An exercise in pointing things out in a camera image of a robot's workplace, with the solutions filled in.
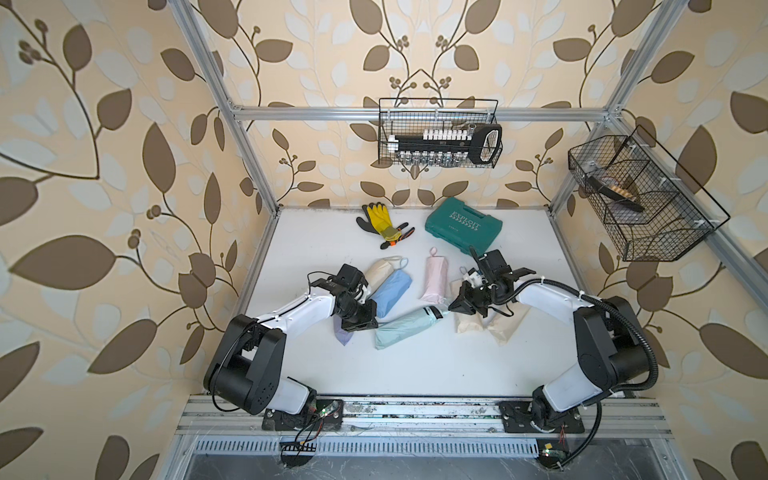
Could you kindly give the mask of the purple umbrella sleeve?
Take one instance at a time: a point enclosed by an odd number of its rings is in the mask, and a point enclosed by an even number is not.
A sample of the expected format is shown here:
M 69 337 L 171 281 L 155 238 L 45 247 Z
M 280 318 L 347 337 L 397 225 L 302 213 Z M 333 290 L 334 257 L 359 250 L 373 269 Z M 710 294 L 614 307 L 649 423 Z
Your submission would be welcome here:
M 353 337 L 353 332 L 346 331 L 342 328 L 342 319 L 338 315 L 333 316 L 333 328 L 335 338 L 341 345 L 346 346 Z

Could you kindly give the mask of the mint green umbrella sleeve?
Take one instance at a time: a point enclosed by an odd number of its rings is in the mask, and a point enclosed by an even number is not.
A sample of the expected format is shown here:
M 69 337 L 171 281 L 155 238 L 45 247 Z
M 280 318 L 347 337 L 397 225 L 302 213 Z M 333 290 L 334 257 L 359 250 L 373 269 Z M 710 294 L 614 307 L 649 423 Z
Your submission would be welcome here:
M 431 328 L 440 321 L 430 322 L 424 315 L 422 308 L 380 325 L 375 334 L 375 348 L 377 350 L 389 348 Z

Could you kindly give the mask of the beige sleeved umbrella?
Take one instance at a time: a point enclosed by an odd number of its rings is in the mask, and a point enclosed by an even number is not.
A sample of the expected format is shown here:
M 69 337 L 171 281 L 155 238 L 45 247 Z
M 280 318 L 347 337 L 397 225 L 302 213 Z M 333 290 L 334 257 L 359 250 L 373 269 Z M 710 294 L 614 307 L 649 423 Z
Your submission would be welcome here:
M 402 256 L 390 256 L 376 260 L 365 272 L 368 294 L 374 294 L 381 285 L 396 271 L 405 268 L 409 260 Z

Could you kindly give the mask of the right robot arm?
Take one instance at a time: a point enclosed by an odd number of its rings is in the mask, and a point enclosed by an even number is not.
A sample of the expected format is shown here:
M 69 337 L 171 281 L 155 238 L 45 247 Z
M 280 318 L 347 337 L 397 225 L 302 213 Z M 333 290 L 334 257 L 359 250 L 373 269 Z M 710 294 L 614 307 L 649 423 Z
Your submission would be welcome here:
M 454 313 L 485 315 L 512 303 L 540 310 L 571 326 L 576 360 L 531 397 L 534 420 L 595 404 L 615 393 L 646 391 L 658 381 L 659 363 L 629 302 L 602 299 L 563 282 L 511 268 L 498 250 L 470 255 L 476 262 L 450 304 Z

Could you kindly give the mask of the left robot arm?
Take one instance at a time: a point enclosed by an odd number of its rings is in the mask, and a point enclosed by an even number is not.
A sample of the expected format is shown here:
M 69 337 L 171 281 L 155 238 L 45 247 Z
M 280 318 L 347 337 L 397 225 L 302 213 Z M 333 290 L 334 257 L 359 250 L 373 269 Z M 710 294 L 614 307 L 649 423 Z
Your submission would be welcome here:
M 307 292 L 257 317 L 238 315 L 228 324 L 203 379 L 213 400 L 251 415 L 265 410 L 304 415 L 315 409 L 313 389 L 282 374 L 288 340 L 320 321 L 337 317 L 347 331 L 378 327 L 376 302 L 363 272 L 344 264 L 308 281 Z

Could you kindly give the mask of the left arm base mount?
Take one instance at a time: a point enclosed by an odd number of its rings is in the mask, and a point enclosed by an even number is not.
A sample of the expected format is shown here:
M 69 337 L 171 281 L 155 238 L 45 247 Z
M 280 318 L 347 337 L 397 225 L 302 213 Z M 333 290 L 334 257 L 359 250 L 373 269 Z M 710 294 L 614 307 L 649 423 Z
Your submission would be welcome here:
M 340 398 L 312 397 L 298 414 L 267 409 L 262 420 L 264 431 L 295 432 L 323 424 L 322 431 L 341 429 L 345 402 Z

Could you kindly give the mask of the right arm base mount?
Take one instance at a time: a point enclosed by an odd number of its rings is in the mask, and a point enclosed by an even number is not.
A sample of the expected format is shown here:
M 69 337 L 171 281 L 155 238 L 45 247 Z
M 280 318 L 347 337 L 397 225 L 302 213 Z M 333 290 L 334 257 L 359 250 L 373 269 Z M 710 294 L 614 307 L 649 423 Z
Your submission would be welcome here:
M 577 408 L 553 410 L 544 400 L 507 400 L 498 403 L 506 433 L 581 434 L 585 432 Z

